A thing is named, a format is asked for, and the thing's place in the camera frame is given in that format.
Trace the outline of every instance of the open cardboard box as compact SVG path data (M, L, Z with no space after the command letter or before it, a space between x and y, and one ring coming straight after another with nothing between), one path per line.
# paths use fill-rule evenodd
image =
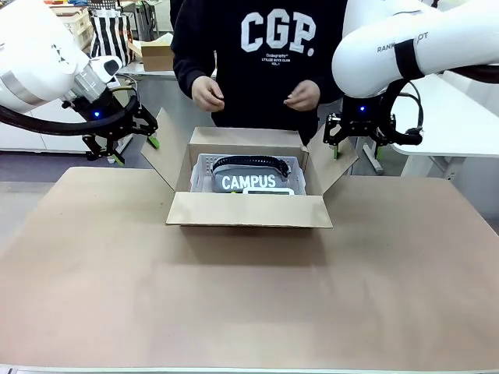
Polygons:
M349 140L339 157L323 144L324 127L302 145L297 132L266 129L200 127L190 141L161 109L155 150L145 144L142 154L173 190L166 224L182 226L257 226L332 228L323 194L358 159ZM244 195L189 192L190 176L200 153L297 157L306 180L306 196Z

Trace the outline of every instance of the plastic basket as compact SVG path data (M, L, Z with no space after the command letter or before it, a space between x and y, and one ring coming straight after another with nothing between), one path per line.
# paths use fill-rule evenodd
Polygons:
M208 154L201 153L197 158L197 163L194 165L193 173L190 178L190 192L213 192L211 169L213 164L219 158L238 156L236 154ZM305 195L305 177L303 171L298 164L296 157L280 157L275 156L279 160L283 160L291 170L288 176L287 188L292 189L296 195Z

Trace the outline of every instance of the table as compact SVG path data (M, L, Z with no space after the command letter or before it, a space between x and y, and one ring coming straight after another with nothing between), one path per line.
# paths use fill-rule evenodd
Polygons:
M143 80L143 79L158 79L158 80L174 80L175 73L173 71L164 71L164 72L146 72L143 69L142 62L132 62L131 64L121 68L119 71L121 74L128 74L132 76L135 80ZM217 70L215 69L211 78L217 78Z
M0 362L499 368L499 238L450 183L344 177L331 230L165 227L171 201L152 170L64 174L0 257Z
M392 145L409 156L402 176L427 176L436 164L444 178L452 180L467 157L499 157L496 115L438 76L414 83L424 110L423 142L419 146ZM411 86L403 92L415 93ZM416 126L418 107L411 99L397 99L392 112L399 132Z

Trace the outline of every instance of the hoodie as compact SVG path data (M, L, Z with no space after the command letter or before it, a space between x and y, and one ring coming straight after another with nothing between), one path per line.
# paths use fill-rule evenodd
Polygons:
M347 0L184 0L172 50L181 90L189 97L199 76L217 82L225 109L217 126L317 132L317 109L298 112L284 100L303 80L320 88L320 102L342 93L331 61L342 40Z

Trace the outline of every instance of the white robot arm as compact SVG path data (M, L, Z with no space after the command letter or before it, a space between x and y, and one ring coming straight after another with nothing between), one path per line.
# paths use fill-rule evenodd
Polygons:
M137 95L123 107L108 88L121 66L116 57L88 58L42 0L16 0L0 10L0 122L48 135L81 135L89 159L123 162L117 141L130 133L151 136L157 123ZM57 98L86 122L22 115ZM146 124L136 125L135 118Z
M368 2L347 4L344 38L332 62L345 98L341 117L327 121L325 143L337 146L347 136L370 136L380 145L417 145L423 140L422 119L400 134L391 115L409 81L452 70L499 83L499 68L490 65L499 62L499 2L475 0L447 12L419 0ZM338 125L340 132L330 136Z

